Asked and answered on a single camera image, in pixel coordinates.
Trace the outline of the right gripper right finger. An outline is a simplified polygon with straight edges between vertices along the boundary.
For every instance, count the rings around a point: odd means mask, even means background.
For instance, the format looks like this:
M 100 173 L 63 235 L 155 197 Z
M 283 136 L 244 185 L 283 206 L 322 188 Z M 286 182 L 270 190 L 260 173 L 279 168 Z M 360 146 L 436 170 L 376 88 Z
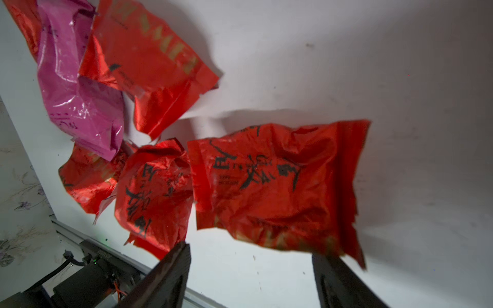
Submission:
M 388 307 L 339 257 L 313 254 L 312 263 L 321 307 Z

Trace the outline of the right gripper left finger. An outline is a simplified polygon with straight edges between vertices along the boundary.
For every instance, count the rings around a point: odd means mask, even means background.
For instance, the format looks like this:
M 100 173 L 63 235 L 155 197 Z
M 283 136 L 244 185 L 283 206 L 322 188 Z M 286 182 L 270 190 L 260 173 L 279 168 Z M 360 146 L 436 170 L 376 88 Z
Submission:
M 182 241 L 116 307 L 182 307 L 190 266 L 190 245 Z

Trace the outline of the pink tea bag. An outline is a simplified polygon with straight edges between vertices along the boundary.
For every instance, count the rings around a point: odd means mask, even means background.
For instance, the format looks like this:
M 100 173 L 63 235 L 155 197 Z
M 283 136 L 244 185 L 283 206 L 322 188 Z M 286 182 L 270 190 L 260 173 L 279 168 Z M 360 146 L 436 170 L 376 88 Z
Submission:
M 37 77 L 51 122 L 105 160 L 120 149 L 122 93 L 78 70 L 89 43 L 95 8 L 87 1 L 38 1 L 42 32 Z

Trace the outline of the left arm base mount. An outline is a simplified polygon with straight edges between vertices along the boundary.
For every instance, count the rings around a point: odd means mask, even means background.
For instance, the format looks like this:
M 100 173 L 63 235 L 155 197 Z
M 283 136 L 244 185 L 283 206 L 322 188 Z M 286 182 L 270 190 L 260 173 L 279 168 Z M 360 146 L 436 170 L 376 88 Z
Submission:
M 62 265 L 25 291 L 1 301 L 1 307 L 116 307 L 147 275 L 87 241 L 78 246 L 81 260 L 64 252 Z M 79 270 L 49 294 L 44 284 L 72 265 Z

